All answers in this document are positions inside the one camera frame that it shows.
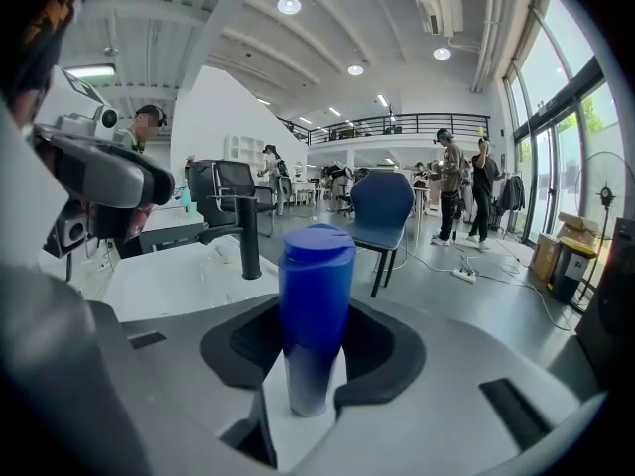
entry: fluorescent light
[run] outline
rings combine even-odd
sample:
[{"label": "fluorescent light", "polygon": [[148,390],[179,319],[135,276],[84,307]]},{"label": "fluorescent light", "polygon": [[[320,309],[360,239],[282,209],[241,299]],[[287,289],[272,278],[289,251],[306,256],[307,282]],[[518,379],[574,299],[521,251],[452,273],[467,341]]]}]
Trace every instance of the fluorescent light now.
[{"label": "fluorescent light", "polygon": [[87,65],[84,67],[69,67],[65,69],[70,75],[75,77],[103,77],[115,75],[114,65]]},{"label": "fluorescent light", "polygon": [[278,10],[283,14],[297,14],[302,9],[300,0],[280,0]]},{"label": "fluorescent light", "polygon": [[348,73],[350,75],[361,75],[364,73],[364,67],[362,67],[361,65],[351,65],[348,68]]},{"label": "fluorescent light", "polygon": [[437,60],[447,60],[452,56],[452,52],[448,48],[436,48],[433,56]]}]

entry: white shoe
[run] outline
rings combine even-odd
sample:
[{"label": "white shoe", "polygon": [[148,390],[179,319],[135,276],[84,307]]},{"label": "white shoe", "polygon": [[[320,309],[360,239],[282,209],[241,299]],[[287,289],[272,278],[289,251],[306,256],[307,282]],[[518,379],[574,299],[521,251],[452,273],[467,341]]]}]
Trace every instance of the white shoe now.
[{"label": "white shoe", "polygon": [[442,247],[447,247],[449,245],[449,240],[442,240],[441,238],[433,238],[431,242],[433,245],[441,245]]}]

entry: black pants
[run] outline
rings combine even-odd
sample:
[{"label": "black pants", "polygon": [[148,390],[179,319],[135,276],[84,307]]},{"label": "black pants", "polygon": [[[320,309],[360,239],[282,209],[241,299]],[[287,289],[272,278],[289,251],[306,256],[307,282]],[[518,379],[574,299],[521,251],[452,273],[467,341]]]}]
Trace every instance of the black pants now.
[{"label": "black pants", "polygon": [[476,234],[476,231],[478,231],[480,241],[483,242],[487,239],[489,205],[492,202],[492,196],[490,193],[481,188],[474,188],[472,190],[472,194],[474,195],[474,200],[476,201],[476,205],[478,206],[478,211],[476,212],[476,217],[474,218],[474,223],[472,224],[472,230],[469,232],[469,234],[473,236]]},{"label": "black pants", "polygon": [[449,240],[454,224],[454,209],[458,201],[458,190],[441,193],[441,233],[439,238]]}]

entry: blue tumbler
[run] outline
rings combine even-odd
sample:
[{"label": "blue tumbler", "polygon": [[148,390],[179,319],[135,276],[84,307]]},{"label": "blue tumbler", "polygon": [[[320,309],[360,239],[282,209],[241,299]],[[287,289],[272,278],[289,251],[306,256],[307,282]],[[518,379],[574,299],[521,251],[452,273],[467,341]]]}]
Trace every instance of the blue tumbler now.
[{"label": "blue tumbler", "polygon": [[319,224],[290,231],[280,257],[280,322],[291,410],[312,417],[326,392],[346,325],[355,243]]}]

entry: chair leg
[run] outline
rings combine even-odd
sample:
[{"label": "chair leg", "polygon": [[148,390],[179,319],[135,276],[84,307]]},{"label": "chair leg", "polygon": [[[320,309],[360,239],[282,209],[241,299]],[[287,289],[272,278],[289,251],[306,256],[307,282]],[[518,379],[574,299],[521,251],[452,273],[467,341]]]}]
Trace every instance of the chair leg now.
[{"label": "chair leg", "polygon": [[379,289],[379,283],[381,282],[381,274],[384,272],[384,266],[386,265],[386,257],[388,257],[388,251],[382,251],[381,259],[379,260],[379,268],[377,269],[377,276],[375,277],[375,284],[373,284],[373,291],[370,294],[371,298],[377,296],[377,290]]},{"label": "chair leg", "polygon": [[390,264],[388,265],[388,273],[386,274],[386,282],[384,283],[384,288],[388,287],[388,281],[390,281],[390,276],[393,273],[393,266],[395,265],[395,256],[397,255],[397,249],[395,249],[390,256]]}]

